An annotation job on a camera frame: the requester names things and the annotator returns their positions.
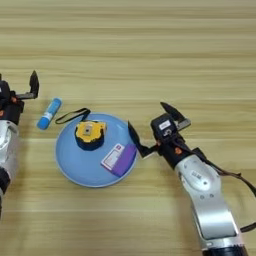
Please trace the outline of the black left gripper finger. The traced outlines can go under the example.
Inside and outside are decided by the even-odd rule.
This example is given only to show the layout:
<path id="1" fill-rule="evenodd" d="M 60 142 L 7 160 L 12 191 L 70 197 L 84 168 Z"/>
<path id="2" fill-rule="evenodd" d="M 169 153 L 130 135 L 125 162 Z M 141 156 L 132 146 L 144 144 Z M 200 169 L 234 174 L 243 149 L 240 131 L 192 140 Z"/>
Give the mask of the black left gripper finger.
<path id="1" fill-rule="evenodd" d="M 33 98 L 36 99 L 39 93 L 39 79 L 36 71 L 33 71 L 30 76 L 30 93 L 33 95 Z"/>

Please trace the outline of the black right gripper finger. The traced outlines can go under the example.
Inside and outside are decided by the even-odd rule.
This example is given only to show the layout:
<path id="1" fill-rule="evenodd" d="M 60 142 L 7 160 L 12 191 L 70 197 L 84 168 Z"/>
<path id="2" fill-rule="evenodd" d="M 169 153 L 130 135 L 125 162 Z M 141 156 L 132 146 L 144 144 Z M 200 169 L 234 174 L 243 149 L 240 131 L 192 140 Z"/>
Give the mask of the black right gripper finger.
<path id="1" fill-rule="evenodd" d="M 171 122 L 181 123 L 185 120 L 185 117 L 173 106 L 161 102 L 161 106 L 165 110 L 165 113 L 161 115 L 161 118 L 167 118 Z"/>
<path id="2" fill-rule="evenodd" d="M 142 157 L 145 157 L 147 154 L 148 148 L 146 146 L 143 146 L 140 143 L 140 138 L 131 123 L 128 123 L 128 130 L 129 130 L 130 137 L 131 137 L 133 143 L 135 144 L 137 150 L 139 151 L 140 155 Z"/>

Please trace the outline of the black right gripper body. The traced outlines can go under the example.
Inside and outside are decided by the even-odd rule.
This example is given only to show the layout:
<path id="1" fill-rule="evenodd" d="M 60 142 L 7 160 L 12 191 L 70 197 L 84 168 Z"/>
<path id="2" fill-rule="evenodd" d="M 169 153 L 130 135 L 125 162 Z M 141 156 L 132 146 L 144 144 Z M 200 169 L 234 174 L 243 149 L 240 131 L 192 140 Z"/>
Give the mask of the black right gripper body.
<path id="1" fill-rule="evenodd" d="M 153 119 L 151 128 L 156 144 L 150 148 L 147 147 L 145 157 L 157 152 L 172 168 L 175 168 L 179 162 L 192 155 L 190 148 L 179 133 L 190 124 L 191 121 L 187 118 L 181 123 L 171 122 L 169 119 L 161 117 Z"/>

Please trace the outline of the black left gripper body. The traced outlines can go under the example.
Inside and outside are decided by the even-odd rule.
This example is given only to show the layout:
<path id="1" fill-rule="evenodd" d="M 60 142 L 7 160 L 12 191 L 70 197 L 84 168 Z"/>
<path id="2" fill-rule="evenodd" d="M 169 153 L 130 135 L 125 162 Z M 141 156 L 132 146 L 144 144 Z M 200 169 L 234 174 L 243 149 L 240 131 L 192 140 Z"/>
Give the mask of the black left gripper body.
<path id="1" fill-rule="evenodd" d="M 36 99 L 35 93 L 17 94 L 15 91 L 9 97 L 0 97 L 0 120 L 19 124 L 20 115 L 23 113 L 25 100 Z"/>

